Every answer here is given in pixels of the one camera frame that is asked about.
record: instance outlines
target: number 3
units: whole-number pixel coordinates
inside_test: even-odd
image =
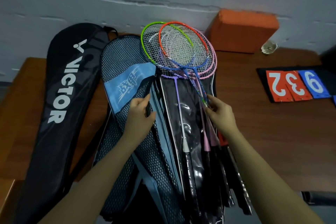
[[[278,91],[277,90],[277,85],[278,85],[278,82],[280,80],[280,76],[281,74],[280,73],[269,73],[268,75],[269,77],[271,78],[275,78],[273,84],[272,84],[272,90],[275,94],[277,94],[278,96],[280,97],[283,97],[284,95],[286,95],[286,90],[284,89],[281,89],[281,91]]]
[[[291,78],[293,78],[294,80],[297,79],[297,77],[292,73],[286,74],[286,81],[292,86],[292,90],[299,96],[303,96],[305,94],[305,90],[304,89],[297,90],[296,89],[297,85],[296,83],[291,82]]]
[[[304,73],[304,76],[307,80],[307,83],[308,83],[309,87],[311,87],[312,90],[314,90],[317,93],[322,93],[323,92],[323,87],[321,86],[321,84],[316,79],[309,77],[309,76],[312,76],[312,77],[315,76],[312,72],[306,71]]]

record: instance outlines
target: orange foam block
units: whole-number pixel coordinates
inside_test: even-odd
[[[275,15],[222,9],[208,38],[216,51],[254,53],[278,28]]]

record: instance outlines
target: white wall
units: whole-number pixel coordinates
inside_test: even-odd
[[[205,30],[220,8],[278,15],[281,46],[322,52],[336,44],[335,0],[0,0],[0,81],[12,81],[25,57],[46,57],[53,36],[78,22],[140,33],[153,21]]]

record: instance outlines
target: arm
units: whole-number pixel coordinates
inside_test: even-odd
[[[319,216],[280,178],[239,132],[231,106],[208,95],[206,113],[226,137],[251,202],[262,223],[317,224]]]
[[[130,103],[124,134],[116,146],[99,161],[80,182],[39,222],[95,223],[124,164],[147,136],[155,121],[155,112],[145,117],[149,95]]]

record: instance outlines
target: forearm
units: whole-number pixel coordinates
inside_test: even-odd
[[[115,180],[135,147],[131,140],[123,136],[40,223],[95,223]]]
[[[262,223],[323,223],[238,130],[226,137]]]

